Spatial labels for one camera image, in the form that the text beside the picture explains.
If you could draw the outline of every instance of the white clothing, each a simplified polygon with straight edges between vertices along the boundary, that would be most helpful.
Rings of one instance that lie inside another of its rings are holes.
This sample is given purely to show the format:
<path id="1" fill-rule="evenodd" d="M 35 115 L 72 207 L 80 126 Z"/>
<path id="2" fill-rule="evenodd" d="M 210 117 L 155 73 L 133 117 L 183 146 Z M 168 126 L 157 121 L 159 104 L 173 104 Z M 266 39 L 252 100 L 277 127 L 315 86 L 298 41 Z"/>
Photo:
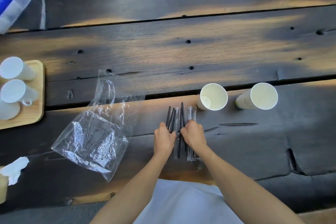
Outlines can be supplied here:
<path id="1" fill-rule="evenodd" d="M 219 188 L 159 179 L 153 197 L 133 224 L 243 224 Z"/>

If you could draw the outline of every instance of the white tissue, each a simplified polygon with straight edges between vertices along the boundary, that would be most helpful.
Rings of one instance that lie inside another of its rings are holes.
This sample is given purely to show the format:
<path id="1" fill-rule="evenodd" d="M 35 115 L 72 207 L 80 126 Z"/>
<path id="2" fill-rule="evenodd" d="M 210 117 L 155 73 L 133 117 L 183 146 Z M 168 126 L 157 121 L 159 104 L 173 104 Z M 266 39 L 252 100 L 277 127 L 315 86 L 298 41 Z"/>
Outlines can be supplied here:
<path id="1" fill-rule="evenodd" d="M 3 167 L 0 170 L 0 174 L 3 176 L 8 176 L 8 185 L 16 184 L 21 174 L 21 169 L 25 168 L 28 163 L 29 159 L 27 157 L 20 157 L 13 163 Z"/>

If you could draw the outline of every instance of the wooden tray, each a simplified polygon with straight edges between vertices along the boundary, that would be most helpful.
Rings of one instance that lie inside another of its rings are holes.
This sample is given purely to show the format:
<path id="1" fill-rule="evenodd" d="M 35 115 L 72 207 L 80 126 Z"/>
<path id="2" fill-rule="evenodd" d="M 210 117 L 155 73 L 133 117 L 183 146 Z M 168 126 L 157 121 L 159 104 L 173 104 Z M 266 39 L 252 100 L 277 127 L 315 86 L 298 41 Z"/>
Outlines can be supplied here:
<path id="1" fill-rule="evenodd" d="M 39 99 L 36 100 L 31 106 L 24 106 L 20 103 L 20 112 L 17 116 L 10 120 L 0 120 L 0 129 L 7 129 L 22 125 L 38 122 L 44 113 L 44 65 L 40 61 L 25 61 L 25 63 L 31 67 L 37 76 L 31 81 L 25 81 L 25 83 L 37 90 L 40 94 Z M 0 79 L 1 86 L 7 81 L 6 79 Z"/>

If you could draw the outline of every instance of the person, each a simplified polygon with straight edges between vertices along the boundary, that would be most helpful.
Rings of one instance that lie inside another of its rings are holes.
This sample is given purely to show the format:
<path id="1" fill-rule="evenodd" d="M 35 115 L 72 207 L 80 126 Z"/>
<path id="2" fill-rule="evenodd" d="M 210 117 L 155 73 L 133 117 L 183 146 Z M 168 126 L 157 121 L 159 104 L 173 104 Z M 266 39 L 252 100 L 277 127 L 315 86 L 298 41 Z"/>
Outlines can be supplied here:
<path id="1" fill-rule="evenodd" d="M 189 120 L 181 133 L 218 187 L 158 179 L 176 138 L 176 133 L 170 134 L 161 122 L 154 132 L 152 159 L 99 210 L 90 224 L 304 223 L 270 192 L 218 157 L 207 146 L 200 124 Z"/>

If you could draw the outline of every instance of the paper cup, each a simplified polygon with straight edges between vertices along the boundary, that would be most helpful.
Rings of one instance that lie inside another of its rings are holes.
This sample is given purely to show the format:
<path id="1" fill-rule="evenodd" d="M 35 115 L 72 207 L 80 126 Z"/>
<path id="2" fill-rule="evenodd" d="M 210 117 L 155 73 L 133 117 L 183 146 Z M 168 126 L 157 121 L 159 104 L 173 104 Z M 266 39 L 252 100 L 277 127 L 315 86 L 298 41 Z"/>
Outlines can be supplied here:
<path id="1" fill-rule="evenodd" d="M 0 99 L 0 120 L 12 119 L 17 116 L 19 112 L 19 103 L 6 103 Z"/>
<path id="2" fill-rule="evenodd" d="M 14 79 L 2 86 L 0 96 L 6 103 L 22 102 L 23 105 L 30 106 L 39 98 L 39 93 L 25 82 Z"/>
<path id="3" fill-rule="evenodd" d="M 240 109 L 269 110 L 275 107 L 277 102 L 278 93 L 268 83 L 258 83 L 236 99 L 236 105 Z"/>
<path id="4" fill-rule="evenodd" d="M 201 90 L 197 106 L 202 110 L 221 110 L 228 102 L 226 90 L 219 84 L 207 84 Z"/>
<path id="5" fill-rule="evenodd" d="M 19 57 L 9 57 L 0 65 L 0 76 L 5 79 L 32 80 L 36 73 Z"/>

